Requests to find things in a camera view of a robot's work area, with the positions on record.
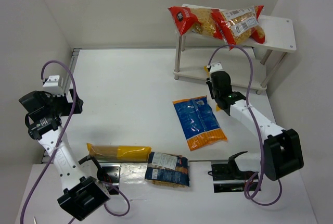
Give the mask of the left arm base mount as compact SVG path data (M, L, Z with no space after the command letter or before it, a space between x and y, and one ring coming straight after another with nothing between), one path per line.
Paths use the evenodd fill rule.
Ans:
M97 178L102 182L111 183L119 188L121 164L97 163Z

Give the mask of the blue orange spaghetti bag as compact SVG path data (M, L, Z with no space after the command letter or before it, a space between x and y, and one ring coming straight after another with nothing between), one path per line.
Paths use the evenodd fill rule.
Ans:
M177 100L173 106L191 151L227 141L206 96Z

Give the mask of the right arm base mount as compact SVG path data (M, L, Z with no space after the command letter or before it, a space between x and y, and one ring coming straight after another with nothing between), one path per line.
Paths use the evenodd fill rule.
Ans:
M213 179L214 193L243 192L246 182L254 174L252 171L232 172L227 162L212 163L211 170L207 172Z

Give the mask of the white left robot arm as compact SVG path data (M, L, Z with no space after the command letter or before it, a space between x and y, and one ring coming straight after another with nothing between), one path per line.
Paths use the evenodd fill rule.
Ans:
M63 191L57 200L59 206L82 221L108 201L110 194L102 182L87 175L74 158L65 133L67 125L61 122L61 117L71 119L72 115L80 114L83 101L73 89L70 94L71 103L65 95L46 91L32 91L19 102L28 112L25 125L29 136L42 145L59 173Z

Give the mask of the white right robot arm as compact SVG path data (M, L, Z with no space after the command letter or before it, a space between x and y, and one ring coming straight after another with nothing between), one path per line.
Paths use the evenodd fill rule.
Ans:
M300 138L294 129L285 130L271 122L248 102L246 96L234 92L227 72L211 72L207 85L217 106L259 138L259 153L246 151L231 157L239 171L259 172L276 181L303 168Z

